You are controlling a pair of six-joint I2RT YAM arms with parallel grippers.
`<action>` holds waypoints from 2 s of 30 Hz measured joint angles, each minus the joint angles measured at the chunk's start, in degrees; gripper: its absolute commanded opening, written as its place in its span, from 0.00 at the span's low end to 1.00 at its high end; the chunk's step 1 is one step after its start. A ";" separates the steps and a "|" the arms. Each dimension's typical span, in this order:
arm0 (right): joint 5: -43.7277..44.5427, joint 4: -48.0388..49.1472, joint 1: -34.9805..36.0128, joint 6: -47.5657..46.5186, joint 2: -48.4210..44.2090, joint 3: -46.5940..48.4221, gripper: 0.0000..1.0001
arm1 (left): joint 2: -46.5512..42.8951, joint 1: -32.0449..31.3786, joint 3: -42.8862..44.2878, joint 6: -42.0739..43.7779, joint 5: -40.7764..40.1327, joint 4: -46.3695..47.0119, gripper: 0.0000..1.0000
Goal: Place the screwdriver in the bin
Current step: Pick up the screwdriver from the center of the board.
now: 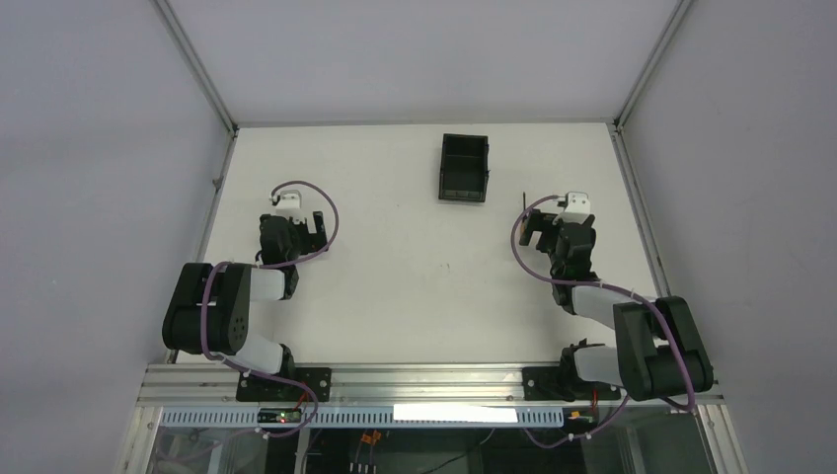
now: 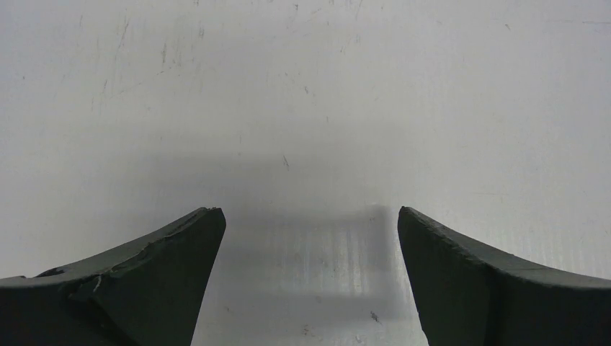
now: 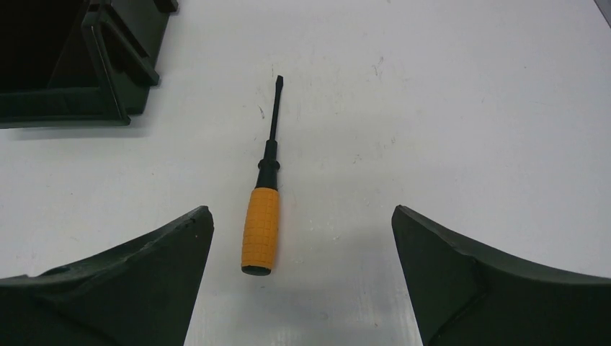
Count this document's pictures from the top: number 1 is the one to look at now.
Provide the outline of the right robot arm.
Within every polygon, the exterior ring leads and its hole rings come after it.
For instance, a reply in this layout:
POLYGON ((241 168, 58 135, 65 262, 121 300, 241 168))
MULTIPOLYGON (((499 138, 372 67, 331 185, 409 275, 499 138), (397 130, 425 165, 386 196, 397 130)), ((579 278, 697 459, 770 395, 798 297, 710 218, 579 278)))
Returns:
POLYGON ((549 258, 547 275, 525 271, 550 285, 565 312, 614 333, 612 347, 579 343, 566 349, 563 361, 571 380, 613 385, 636 401, 658 399, 693 410, 715 376, 689 304, 679 296, 650 299, 599 277, 592 265, 593 222, 591 214, 569 218, 529 209, 516 219, 510 236, 514 256, 533 244, 549 258))

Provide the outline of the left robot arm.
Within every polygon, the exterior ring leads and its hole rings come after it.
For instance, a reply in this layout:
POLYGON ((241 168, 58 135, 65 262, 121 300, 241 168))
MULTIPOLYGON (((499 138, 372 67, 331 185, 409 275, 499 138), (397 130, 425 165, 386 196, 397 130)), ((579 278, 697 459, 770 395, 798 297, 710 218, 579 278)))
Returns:
POLYGON ((251 330, 250 309, 254 302, 291 299, 299 282, 295 262, 326 249, 324 214, 312 218, 310 229, 305 217, 261 215, 254 264, 185 264, 163 321, 166 348, 294 379, 291 349, 251 330))

